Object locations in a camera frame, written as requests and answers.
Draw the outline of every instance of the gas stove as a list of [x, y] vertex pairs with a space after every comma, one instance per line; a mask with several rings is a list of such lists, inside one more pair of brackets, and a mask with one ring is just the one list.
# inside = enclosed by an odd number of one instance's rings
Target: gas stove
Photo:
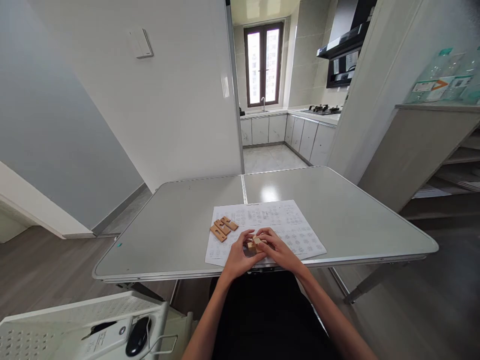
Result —
[[328, 105], [311, 105], [308, 110], [301, 110], [302, 113], [309, 113], [315, 115], [332, 115], [332, 114], [340, 114], [342, 111], [340, 110], [339, 106], [329, 108]]

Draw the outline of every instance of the computer mouse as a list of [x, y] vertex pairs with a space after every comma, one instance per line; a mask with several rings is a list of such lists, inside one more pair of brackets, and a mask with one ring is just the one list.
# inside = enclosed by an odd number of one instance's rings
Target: computer mouse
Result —
[[125, 353], [129, 358], [137, 356], [142, 352], [147, 342], [147, 327], [148, 331], [150, 331], [151, 326], [152, 322], [148, 316], [142, 317], [133, 326], [125, 348]]

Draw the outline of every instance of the window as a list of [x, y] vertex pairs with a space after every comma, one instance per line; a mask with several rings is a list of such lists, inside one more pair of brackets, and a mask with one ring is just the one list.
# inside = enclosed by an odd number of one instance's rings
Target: window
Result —
[[278, 104], [284, 24], [277, 22], [243, 30], [245, 36], [246, 99], [248, 107]]

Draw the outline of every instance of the person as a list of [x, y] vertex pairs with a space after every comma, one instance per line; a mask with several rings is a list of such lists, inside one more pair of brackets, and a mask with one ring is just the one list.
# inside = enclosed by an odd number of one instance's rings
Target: person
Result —
[[[244, 243], [253, 238], [253, 232], [242, 232], [232, 244], [220, 277], [212, 281], [210, 300], [182, 360], [377, 359], [308, 268], [271, 228], [256, 233], [268, 243], [258, 245], [263, 252], [245, 255]], [[267, 256], [287, 271], [245, 274]]]

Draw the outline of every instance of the plastic bottle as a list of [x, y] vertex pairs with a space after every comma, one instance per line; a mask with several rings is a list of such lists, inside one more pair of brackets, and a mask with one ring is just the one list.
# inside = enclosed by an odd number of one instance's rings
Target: plastic bottle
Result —
[[478, 72], [480, 66], [480, 46], [472, 54], [468, 54], [463, 59], [463, 63], [455, 74], [455, 79], [450, 84], [450, 87], [445, 91], [441, 100], [455, 101], [464, 92], [467, 86], [472, 81], [472, 77]]
[[450, 56], [448, 63], [440, 71], [439, 78], [433, 85], [431, 91], [428, 94], [425, 94], [425, 102], [435, 102], [440, 100], [445, 91], [449, 88], [449, 85], [454, 81], [455, 74], [460, 68], [461, 61], [465, 53], [458, 53]]
[[426, 96], [432, 90], [437, 80], [440, 77], [440, 72], [450, 60], [450, 53], [453, 48], [446, 48], [440, 51], [438, 56], [433, 58], [430, 64], [416, 79], [415, 85], [411, 90], [410, 95], [406, 98], [405, 103], [415, 104], [423, 103]]

